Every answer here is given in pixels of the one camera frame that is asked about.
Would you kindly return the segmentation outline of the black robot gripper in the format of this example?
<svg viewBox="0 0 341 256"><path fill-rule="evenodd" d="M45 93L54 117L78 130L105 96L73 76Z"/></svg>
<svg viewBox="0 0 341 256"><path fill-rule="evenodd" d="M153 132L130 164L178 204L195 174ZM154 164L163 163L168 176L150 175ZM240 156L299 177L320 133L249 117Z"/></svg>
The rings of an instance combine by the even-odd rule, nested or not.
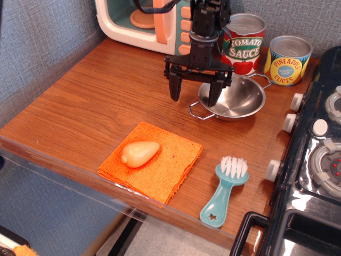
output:
<svg viewBox="0 0 341 256"><path fill-rule="evenodd" d="M216 105L223 87L230 86L234 68L213 58L221 31L230 22L229 1L191 1L190 52L165 57L164 76L170 97L178 101L183 79L210 83L208 107Z"/></svg>

